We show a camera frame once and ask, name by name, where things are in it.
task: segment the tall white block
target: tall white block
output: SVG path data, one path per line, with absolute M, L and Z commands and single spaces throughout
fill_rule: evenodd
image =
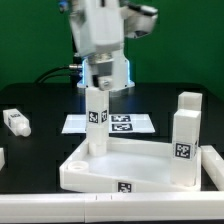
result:
M 5 165 L 4 151 L 0 148 L 0 170 Z
M 189 187 L 195 185 L 200 121 L 200 111 L 181 109 L 174 115 L 172 183 Z
M 197 110 L 201 111 L 202 104 L 202 94 L 201 93 L 191 93 L 183 92 L 178 98 L 178 110 Z
M 109 138 L 109 91 L 94 87 L 86 89 L 86 116 L 89 153 L 93 156 L 104 155 Z

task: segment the white cube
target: white cube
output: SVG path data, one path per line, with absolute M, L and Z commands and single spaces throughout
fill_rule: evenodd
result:
M 202 94 L 201 93 L 192 93 L 192 92 L 183 92 L 179 95 L 178 98 L 178 110 L 197 110 L 201 111 L 202 104 Z

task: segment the white robot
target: white robot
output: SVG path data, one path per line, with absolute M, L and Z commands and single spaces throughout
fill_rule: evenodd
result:
M 118 0 L 62 0 L 61 11 L 70 10 L 70 26 L 83 60 L 84 79 L 78 87 L 125 90 L 134 86 L 125 58 L 124 37 L 140 38 L 152 32 L 157 9 Z

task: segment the white plastic piece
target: white plastic piece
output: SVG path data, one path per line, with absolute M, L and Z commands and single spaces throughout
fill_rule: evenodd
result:
M 0 195 L 0 223 L 224 219 L 223 192 Z
M 5 156 L 4 156 L 4 150 L 0 148 L 0 170 L 5 165 Z
M 175 184 L 196 183 L 200 121 L 200 111 L 180 109 L 174 115 L 171 181 Z
M 89 153 L 93 156 L 104 155 L 109 138 L 109 92 L 98 88 L 86 89 L 86 136 Z
M 109 115 L 109 133 L 154 133 L 148 114 L 111 114 Z M 86 133 L 86 115 L 67 116 L 62 134 Z
M 89 172 L 89 164 L 84 161 L 74 161 L 68 164 L 68 170 L 72 172 L 82 172 L 88 173 Z
M 85 140 L 60 167 L 63 189 L 88 193 L 199 191 L 201 152 L 197 150 L 197 178 L 193 187 L 170 182 L 172 144 L 122 138 L 109 138 L 107 153 L 100 157 L 89 153 Z M 85 161 L 89 173 L 71 172 L 68 164 Z
M 84 194 L 0 195 L 0 223 L 85 222 Z
M 220 192 L 97 194 L 86 200 L 86 222 L 224 219 Z
M 179 95 L 178 98 L 178 110 L 197 110 L 201 111 L 202 104 L 202 94 L 201 93 L 192 93 L 192 92 L 183 92 Z
M 17 109 L 3 111 L 4 122 L 15 136 L 28 137 L 31 134 L 29 120 Z
M 224 161 L 211 146 L 202 146 L 202 165 L 215 186 L 224 191 Z

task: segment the small white block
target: small white block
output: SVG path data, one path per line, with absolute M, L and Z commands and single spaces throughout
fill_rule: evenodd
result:
M 178 110 L 196 110 L 201 111 L 202 104 L 202 94 L 201 93 L 192 93 L 192 92 L 183 92 L 179 95 L 178 98 Z
M 174 115 L 173 141 L 195 144 L 199 138 L 201 112 L 178 110 Z
M 31 134 L 29 120 L 17 109 L 4 110 L 3 117 L 5 124 L 15 136 L 28 137 Z
M 4 165 L 5 165 L 4 151 L 2 148 L 0 148 L 0 170 Z

